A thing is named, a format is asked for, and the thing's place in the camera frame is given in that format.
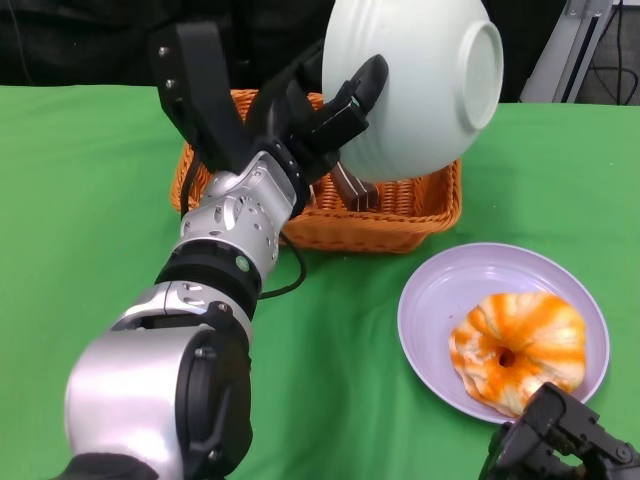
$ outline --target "silver metal housing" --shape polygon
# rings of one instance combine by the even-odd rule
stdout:
[[[111,330],[136,329],[140,327],[144,318],[151,316],[185,313],[201,315],[207,311],[209,304],[214,302],[228,305],[251,345],[251,320],[240,305],[215,288],[187,281],[163,282],[147,289],[136,299],[132,307],[120,315]]]
[[[180,362],[191,339],[210,327],[109,331],[76,363],[65,398],[74,455],[119,453],[183,478],[176,431]]]
[[[264,284],[295,203],[285,172],[269,153],[260,152],[240,175],[219,172],[211,179],[200,206],[184,216],[174,251],[194,240],[233,245],[256,266]]]

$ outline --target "black cloth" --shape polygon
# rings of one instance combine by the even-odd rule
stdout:
[[[158,474],[146,463],[128,455],[86,453],[73,457],[53,480],[157,480]]]
[[[517,102],[566,5],[562,0],[482,0],[502,37],[502,102]]]
[[[169,22],[218,23],[231,86],[259,88],[322,39],[334,0],[0,0],[0,84],[151,85],[146,38]],[[518,101],[564,8],[562,0],[483,0],[505,51],[502,101]]]

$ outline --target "green table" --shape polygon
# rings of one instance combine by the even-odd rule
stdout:
[[[254,320],[255,437],[236,480],[472,479],[495,426],[447,406],[405,360],[396,308],[427,258],[467,242],[531,248],[599,302],[612,355],[591,406],[640,447],[640,109],[500,107],[465,155],[464,214],[405,256],[305,254],[295,293]],[[69,459],[69,371],[152,284],[178,235],[182,141],[152,89],[0,89],[0,469]],[[297,274],[283,255],[267,288]]]

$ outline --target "wicker basket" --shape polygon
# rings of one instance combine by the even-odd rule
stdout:
[[[244,118],[256,90],[232,92]],[[311,94],[314,104],[322,104],[322,96]],[[193,158],[193,150],[185,145],[171,188],[171,203],[180,209],[180,189]],[[200,166],[189,195],[194,208],[211,175]],[[322,179],[316,204],[307,207],[285,227],[285,233],[301,248],[352,252],[406,253],[420,245],[424,238],[452,227],[460,217],[461,164],[456,160],[444,169],[421,178],[378,184],[378,207],[367,212],[347,211],[329,176]]]

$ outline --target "orange glazed pastry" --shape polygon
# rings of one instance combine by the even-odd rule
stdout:
[[[567,393],[585,375],[585,325],[547,292],[485,298],[449,337],[449,353],[467,393],[510,416],[522,413],[545,382]]]

